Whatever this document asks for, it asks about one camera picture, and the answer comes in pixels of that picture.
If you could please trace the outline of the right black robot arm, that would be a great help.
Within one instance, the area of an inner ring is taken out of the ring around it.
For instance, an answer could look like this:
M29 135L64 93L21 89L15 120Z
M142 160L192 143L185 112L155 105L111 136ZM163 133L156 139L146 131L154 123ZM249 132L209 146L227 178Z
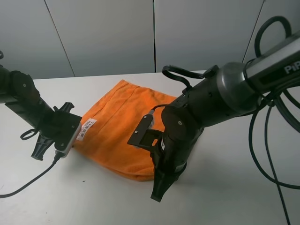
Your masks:
M299 130L300 122L285 106L281 95L300 84L300 35L295 33L265 54L256 39L256 58L247 63L213 66L202 81L187 86L162 111L165 127L156 144L154 186L151 198L162 200L187 166L188 157L205 128L236 117L253 118L265 106L276 107Z

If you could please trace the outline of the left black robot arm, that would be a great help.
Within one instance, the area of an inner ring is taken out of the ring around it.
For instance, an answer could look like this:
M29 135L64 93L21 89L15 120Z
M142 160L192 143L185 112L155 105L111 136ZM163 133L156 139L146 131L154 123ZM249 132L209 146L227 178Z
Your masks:
M81 129L81 117L70 111L66 102L51 108L40 96L30 75L0 68L0 102L21 117L31 129L21 134L25 141L38 135L32 158L43 160L46 150L54 145L58 157L65 158Z

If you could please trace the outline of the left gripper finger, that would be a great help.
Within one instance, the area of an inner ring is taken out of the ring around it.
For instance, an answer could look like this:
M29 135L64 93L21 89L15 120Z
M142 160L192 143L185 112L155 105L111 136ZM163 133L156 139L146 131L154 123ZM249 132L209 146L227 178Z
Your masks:
M39 135L31 157L35 160L43 160L46 150L53 144L53 140Z
M54 115L70 115L70 111L75 106L71 102L65 102L60 108L54 106Z

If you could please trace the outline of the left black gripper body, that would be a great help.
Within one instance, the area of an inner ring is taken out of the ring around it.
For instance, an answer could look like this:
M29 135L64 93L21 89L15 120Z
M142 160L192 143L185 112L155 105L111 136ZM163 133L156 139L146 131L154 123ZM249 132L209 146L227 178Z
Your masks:
M37 127L37 130L46 138L54 141L56 150L66 150L72 142L81 117L69 112L56 111L51 118L44 119Z

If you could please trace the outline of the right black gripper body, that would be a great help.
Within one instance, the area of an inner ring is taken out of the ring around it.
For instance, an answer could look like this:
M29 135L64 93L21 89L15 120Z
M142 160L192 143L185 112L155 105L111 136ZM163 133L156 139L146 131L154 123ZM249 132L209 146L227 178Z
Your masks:
M154 180L175 180L187 166L187 152L182 141L173 140L163 133L150 154L154 164Z

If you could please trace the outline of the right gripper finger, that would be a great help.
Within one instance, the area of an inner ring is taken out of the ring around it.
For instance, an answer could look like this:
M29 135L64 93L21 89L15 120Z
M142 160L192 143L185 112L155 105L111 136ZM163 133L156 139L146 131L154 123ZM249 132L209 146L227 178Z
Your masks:
M178 173L165 173L154 170L154 183L151 199L160 202L169 187L178 179Z

